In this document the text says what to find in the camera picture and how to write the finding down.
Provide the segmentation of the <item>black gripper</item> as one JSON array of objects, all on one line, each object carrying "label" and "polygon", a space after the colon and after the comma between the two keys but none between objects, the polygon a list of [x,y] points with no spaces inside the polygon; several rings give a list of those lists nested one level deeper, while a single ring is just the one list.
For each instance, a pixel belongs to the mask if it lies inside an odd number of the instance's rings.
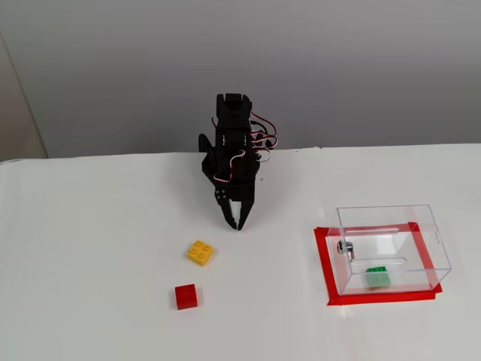
[{"label": "black gripper", "polygon": [[[225,221],[231,228],[241,231],[250,214],[255,201],[255,185],[256,183],[247,182],[242,184],[228,184],[225,187],[216,187],[214,196],[221,208]],[[240,216],[238,224],[236,224],[232,209],[231,201],[240,202]]]}]

